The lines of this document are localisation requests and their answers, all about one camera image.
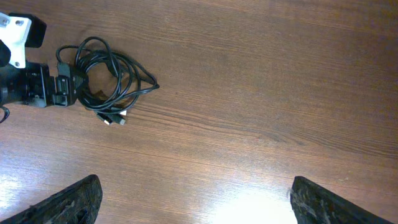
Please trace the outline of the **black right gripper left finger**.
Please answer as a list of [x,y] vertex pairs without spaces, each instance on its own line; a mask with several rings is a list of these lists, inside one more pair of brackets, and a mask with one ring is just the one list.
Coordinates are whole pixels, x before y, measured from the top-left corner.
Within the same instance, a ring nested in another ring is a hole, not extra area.
[[102,199],[99,177],[91,174],[1,224],[94,224]]

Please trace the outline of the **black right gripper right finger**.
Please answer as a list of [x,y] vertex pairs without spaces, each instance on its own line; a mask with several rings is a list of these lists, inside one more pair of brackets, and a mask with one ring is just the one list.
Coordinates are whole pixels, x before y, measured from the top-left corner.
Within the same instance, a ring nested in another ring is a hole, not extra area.
[[391,224],[303,176],[294,178],[290,204],[298,224]]

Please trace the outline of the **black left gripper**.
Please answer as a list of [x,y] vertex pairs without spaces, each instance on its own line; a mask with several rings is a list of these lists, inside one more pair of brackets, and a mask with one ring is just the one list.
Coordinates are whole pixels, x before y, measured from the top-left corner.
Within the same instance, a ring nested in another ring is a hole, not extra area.
[[58,76],[46,64],[28,62],[26,68],[1,68],[1,105],[18,103],[39,108],[73,105],[88,86],[88,75],[59,62]]

